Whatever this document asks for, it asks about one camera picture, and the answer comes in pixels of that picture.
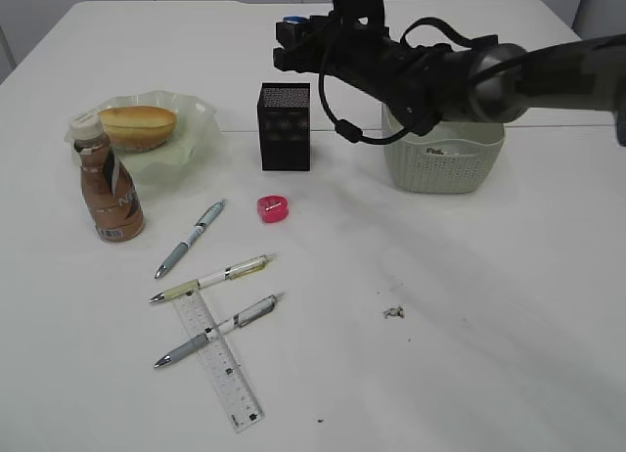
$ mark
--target bottle cap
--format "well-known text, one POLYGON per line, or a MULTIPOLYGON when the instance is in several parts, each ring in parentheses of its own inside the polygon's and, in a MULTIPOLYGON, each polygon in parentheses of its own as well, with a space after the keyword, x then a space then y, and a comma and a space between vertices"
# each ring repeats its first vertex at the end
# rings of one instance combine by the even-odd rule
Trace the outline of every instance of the bottle cap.
POLYGON ((76 141, 88 141, 100 137, 105 128, 97 113, 83 113, 69 121, 69 132, 76 141))

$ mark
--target pen tip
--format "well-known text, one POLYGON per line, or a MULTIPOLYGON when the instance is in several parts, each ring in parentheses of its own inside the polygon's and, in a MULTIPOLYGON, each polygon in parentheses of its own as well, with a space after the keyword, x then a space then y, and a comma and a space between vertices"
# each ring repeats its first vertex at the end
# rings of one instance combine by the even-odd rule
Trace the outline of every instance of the pen tip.
POLYGON ((163 276, 165 276, 165 273, 167 272, 167 269, 164 266, 161 266, 160 268, 158 268, 158 271, 155 274, 155 279, 160 279, 163 276))
POLYGON ((159 293, 150 299, 150 303, 159 303, 165 300, 165 294, 159 293))
POLYGON ((169 364, 172 361, 171 357, 169 356, 163 356, 161 357, 159 360, 157 360, 157 362, 155 363, 155 369, 159 369, 163 366, 166 366, 167 364, 169 364))

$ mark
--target white pen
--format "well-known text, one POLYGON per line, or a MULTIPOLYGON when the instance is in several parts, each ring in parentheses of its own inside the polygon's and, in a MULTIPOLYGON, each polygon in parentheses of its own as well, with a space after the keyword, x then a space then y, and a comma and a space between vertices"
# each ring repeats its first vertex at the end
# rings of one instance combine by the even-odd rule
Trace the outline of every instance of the white pen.
POLYGON ((273 255, 268 256, 262 254, 261 256, 249 259, 248 261, 245 261, 243 263, 229 266, 228 268, 222 269, 221 271, 217 271, 207 276, 203 276, 201 278, 194 279, 193 281, 181 284, 180 286, 176 286, 175 288, 168 289, 167 291, 163 291, 162 293, 152 297, 150 299, 150 303, 165 302, 171 300, 172 298, 180 297, 183 294, 193 291, 199 291, 200 289, 212 286, 213 284, 221 283, 222 281, 226 281, 227 279, 232 280, 235 278, 239 278, 240 276, 243 276, 245 274, 259 271, 267 266, 267 263, 269 263, 272 259, 274 259, 273 255))
POLYGON ((216 329, 205 329, 196 337, 191 338, 185 344, 172 349, 161 357, 155 363, 155 369, 159 369, 169 364, 174 364, 186 358, 190 354, 199 351, 215 339, 219 338, 219 335, 216 332, 219 332, 222 336, 228 335, 236 328, 243 328, 245 325, 252 323, 254 320, 258 320, 263 315, 267 315, 274 310, 276 304, 281 298, 283 298, 283 294, 265 297, 260 302, 256 302, 252 307, 248 307, 246 310, 239 312, 237 315, 229 318, 228 320, 223 321, 216 327, 216 329))

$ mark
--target pink object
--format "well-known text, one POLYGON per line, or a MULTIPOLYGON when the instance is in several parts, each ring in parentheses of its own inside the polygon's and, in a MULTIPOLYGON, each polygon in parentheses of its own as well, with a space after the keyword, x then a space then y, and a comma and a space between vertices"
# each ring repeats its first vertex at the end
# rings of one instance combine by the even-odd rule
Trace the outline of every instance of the pink object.
POLYGON ((290 215, 287 198, 282 196, 266 196, 256 203, 256 211, 266 224, 273 224, 285 220, 290 215))

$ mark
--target robotic arm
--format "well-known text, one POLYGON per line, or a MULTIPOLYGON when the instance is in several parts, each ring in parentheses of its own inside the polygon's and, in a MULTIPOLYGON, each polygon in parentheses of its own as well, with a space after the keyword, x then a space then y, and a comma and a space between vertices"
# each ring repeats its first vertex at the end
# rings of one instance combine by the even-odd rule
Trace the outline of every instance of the robotic arm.
POLYGON ((626 35, 563 44, 527 53, 495 35, 467 39, 447 23, 421 19, 399 42, 384 25, 383 0, 333 0, 327 16, 276 24, 280 70, 319 73, 322 106, 338 134, 353 143, 389 144, 409 132, 427 134, 439 121, 511 122, 529 108, 626 111, 626 35), (420 25, 454 43, 412 47, 420 25), (389 106, 404 129, 384 140, 365 137, 338 119, 326 100, 332 75, 389 106))

